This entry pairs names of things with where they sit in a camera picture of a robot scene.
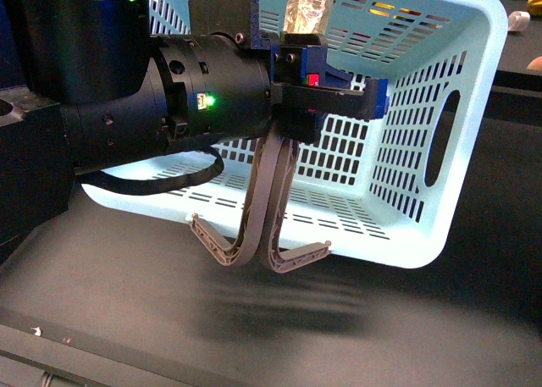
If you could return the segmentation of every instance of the light blue plastic basket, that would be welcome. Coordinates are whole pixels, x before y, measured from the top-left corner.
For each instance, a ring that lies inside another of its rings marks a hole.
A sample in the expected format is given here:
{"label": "light blue plastic basket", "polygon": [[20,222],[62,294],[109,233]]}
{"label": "light blue plastic basket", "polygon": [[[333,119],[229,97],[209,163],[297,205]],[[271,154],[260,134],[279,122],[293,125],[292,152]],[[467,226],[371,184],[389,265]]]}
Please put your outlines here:
{"label": "light blue plastic basket", "polygon": [[[261,0],[261,26],[279,31],[287,0]],[[152,32],[189,31],[187,0],[151,0]],[[318,146],[302,146],[280,245],[332,242],[334,254],[404,268],[442,251],[506,39],[498,0],[335,0],[329,63],[364,77],[390,80],[390,109],[370,123],[336,115]],[[440,174],[427,186],[427,161],[442,109],[459,91]],[[218,148],[225,173],[212,182],[159,196],[119,196],[87,186],[97,202],[185,222],[198,213],[235,237],[254,142]],[[110,169],[149,179],[207,166],[195,153]]]}

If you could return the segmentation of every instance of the screw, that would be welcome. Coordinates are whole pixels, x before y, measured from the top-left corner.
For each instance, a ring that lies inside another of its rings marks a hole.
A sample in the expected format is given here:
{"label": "screw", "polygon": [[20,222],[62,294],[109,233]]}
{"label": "screw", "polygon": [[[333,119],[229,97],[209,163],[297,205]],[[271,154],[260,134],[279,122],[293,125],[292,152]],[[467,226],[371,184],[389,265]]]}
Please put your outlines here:
{"label": "screw", "polygon": [[110,114],[104,114],[102,116],[102,122],[105,123],[107,126],[113,124],[113,118]]}
{"label": "screw", "polygon": [[243,42],[245,42],[245,35],[243,33],[237,33],[235,35],[235,42],[237,44],[242,44]]}

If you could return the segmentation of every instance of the black table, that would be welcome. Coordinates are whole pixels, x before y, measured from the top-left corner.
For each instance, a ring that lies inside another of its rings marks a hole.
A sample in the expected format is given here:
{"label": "black table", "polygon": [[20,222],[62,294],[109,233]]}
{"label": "black table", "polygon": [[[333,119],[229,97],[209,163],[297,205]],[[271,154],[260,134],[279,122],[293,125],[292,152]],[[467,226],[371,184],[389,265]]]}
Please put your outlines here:
{"label": "black table", "polygon": [[446,248],[417,270],[226,269],[186,225],[77,191],[2,267],[0,354],[130,387],[538,386],[540,139],[483,122]]}

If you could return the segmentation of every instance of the yellow object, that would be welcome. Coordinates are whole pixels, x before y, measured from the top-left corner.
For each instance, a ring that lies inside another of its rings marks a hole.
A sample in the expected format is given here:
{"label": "yellow object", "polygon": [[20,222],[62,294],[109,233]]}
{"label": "yellow object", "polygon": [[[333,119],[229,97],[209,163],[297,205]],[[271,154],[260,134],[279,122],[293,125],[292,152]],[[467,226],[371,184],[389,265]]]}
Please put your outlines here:
{"label": "yellow object", "polygon": [[528,65],[527,69],[532,71],[542,71],[542,57],[535,58],[531,64]]}
{"label": "yellow object", "polygon": [[532,16],[542,16],[542,0],[528,0],[527,9]]}
{"label": "yellow object", "polygon": [[377,14],[378,16],[384,16],[384,17],[389,16],[387,12],[383,12],[382,10],[376,10],[375,8],[370,8],[369,12],[371,12],[372,14]]}
{"label": "yellow object", "polygon": [[381,2],[375,2],[373,3],[373,6],[376,6],[377,8],[385,8],[387,10],[393,10],[395,6],[387,3],[381,3]]}

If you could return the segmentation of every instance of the robotic arm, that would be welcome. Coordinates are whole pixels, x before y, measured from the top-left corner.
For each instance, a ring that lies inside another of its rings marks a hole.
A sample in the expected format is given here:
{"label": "robotic arm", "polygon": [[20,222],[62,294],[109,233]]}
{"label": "robotic arm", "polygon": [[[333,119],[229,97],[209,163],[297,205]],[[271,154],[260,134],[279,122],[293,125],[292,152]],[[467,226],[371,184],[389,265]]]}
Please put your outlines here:
{"label": "robotic arm", "polygon": [[[0,91],[0,245],[65,211],[75,176],[129,195],[172,191],[220,174],[212,144],[272,125],[313,143],[326,113],[384,115],[386,80],[348,90],[324,36],[259,30],[259,0],[190,0],[187,36],[150,36],[148,0],[3,1],[27,86]],[[195,150],[215,163],[166,180],[100,172]]]}

